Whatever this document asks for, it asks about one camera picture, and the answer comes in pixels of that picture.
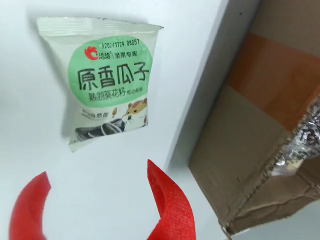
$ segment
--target white plastic packet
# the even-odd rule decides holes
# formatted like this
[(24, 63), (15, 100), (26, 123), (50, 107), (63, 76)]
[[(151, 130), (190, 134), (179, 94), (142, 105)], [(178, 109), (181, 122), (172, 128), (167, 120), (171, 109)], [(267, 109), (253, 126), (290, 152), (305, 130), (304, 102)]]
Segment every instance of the white plastic packet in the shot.
[(40, 35), (79, 102), (69, 147), (148, 125), (148, 83), (161, 26), (41, 17)]

